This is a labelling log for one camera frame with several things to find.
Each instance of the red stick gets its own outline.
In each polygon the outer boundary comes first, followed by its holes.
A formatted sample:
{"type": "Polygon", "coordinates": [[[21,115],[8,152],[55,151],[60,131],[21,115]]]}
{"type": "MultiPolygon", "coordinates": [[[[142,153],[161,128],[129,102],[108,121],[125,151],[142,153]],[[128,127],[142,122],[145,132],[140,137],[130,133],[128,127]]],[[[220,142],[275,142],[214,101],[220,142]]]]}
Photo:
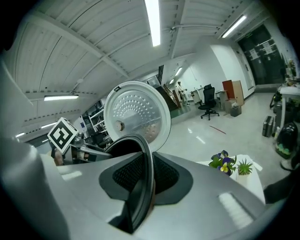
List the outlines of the red stick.
{"type": "Polygon", "coordinates": [[[220,129],[217,129],[217,128],[213,127],[213,126],[210,126],[210,127],[212,127],[212,128],[214,128],[214,129],[216,129],[216,130],[220,131],[221,133],[224,133],[224,134],[226,134],[225,132],[221,131],[220,129]]]}

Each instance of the ceiling light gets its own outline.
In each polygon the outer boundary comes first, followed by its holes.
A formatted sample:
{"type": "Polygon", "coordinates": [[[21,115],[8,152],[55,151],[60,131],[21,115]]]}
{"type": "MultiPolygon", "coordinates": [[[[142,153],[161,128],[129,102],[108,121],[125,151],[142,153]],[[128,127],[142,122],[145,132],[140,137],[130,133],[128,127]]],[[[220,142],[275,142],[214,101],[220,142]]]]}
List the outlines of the ceiling light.
{"type": "Polygon", "coordinates": [[[25,135],[25,133],[19,133],[18,135],[16,135],[15,137],[20,137],[20,136],[23,136],[25,135]]]}
{"type": "Polygon", "coordinates": [[[78,98],[78,95],[55,95],[55,96],[45,96],[44,101],[76,99],[76,98],[78,98]]]}
{"type": "Polygon", "coordinates": [[[180,67],[180,68],[178,69],[178,71],[177,71],[177,73],[175,74],[175,76],[177,76],[177,75],[180,73],[181,70],[182,70],[182,67],[180,67]]]}
{"type": "Polygon", "coordinates": [[[234,24],[234,25],[232,25],[232,27],[230,28],[230,29],[228,29],[227,31],[226,31],[226,33],[224,33],[224,35],[222,36],[222,38],[225,38],[225,37],[227,37],[233,30],[235,30],[245,19],[246,19],[247,17],[246,16],[241,16],[240,18],[239,18],[239,20],[238,21],[236,21],[236,23],[234,24]]]}
{"type": "Polygon", "coordinates": [[[54,124],[56,124],[56,123],[57,123],[57,122],[50,123],[50,124],[47,124],[47,125],[41,126],[41,128],[46,128],[46,127],[52,126],[52,125],[54,125],[54,124]]]}
{"type": "Polygon", "coordinates": [[[160,22],[158,0],[145,0],[153,46],[160,45],[160,22]]]}

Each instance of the shelf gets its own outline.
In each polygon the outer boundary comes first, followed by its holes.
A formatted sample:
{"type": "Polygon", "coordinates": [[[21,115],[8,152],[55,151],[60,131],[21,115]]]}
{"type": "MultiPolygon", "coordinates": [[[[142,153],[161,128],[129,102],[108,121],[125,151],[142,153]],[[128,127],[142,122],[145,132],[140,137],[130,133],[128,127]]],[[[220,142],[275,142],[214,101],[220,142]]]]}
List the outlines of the shelf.
{"type": "Polygon", "coordinates": [[[90,119],[97,117],[100,113],[103,113],[104,108],[102,110],[100,110],[99,112],[97,112],[95,115],[91,116],[90,119]]]}
{"type": "Polygon", "coordinates": [[[97,124],[94,125],[94,127],[98,126],[99,124],[103,123],[104,120],[102,120],[101,122],[98,122],[97,124]]]}

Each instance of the black office chair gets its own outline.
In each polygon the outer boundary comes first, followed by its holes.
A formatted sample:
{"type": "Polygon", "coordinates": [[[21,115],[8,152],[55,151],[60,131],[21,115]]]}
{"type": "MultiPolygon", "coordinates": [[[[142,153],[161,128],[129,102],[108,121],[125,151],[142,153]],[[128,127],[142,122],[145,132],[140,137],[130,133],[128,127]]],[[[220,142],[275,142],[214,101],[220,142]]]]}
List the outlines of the black office chair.
{"type": "Polygon", "coordinates": [[[204,90],[203,90],[203,94],[204,94],[204,103],[205,104],[198,107],[198,109],[206,110],[206,111],[205,111],[205,114],[203,114],[201,116],[201,119],[203,118],[203,116],[208,115],[208,120],[210,120],[211,114],[217,114],[218,116],[220,116],[219,113],[212,110],[212,108],[215,107],[217,104],[215,101],[215,88],[211,87],[210,85],[205,86],[204,90]]]}

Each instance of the perforated metal disc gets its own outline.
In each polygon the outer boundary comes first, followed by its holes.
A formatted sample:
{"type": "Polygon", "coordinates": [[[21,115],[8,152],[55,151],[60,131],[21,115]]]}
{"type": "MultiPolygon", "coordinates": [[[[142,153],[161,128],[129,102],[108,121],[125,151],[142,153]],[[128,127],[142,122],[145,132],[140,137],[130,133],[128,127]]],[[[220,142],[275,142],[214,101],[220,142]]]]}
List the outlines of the perforated metal disc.
{"type": "Polygon", "coordinates": [[[150,85],[129,81],[117,86],[108,95],[104,121],[112,140],[127,134],[140,134],[157,151],[166,142],[171,130],[168,105],[150,85]]]}

